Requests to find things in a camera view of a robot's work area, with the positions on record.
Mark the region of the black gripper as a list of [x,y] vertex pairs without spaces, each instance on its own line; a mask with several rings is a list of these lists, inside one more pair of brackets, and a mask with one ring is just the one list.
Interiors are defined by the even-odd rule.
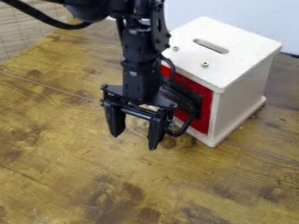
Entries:
[[145,101],[127,98],[124,96],[124,87],[121,85],[101,86],[103,99],[101,106],[105,109],[107,125],[109,133],[117,137],[127,125],[127,115],[141,118],[149,122],[148,128],[148,147],[155,150],[164,136],[164,129],[169,127],[173,119],[173,110],[177,104],[165,98],[160,92]]

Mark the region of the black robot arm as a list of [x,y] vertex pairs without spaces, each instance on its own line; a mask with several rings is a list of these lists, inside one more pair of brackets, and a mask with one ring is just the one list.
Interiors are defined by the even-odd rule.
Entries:
[[112,17],[123,46],[123,84],[103,85],[107,125],[112,136],[125,130],[127,116],[149,122],[148,148],[164,138],[177,104],[159,93],[161,86],[161,52],[169,47],[171,33],[164,22],[164,0],[45,0],[64,5],[77,24],[65,24],[21,0],[0,0],[47,25],[77,30]]

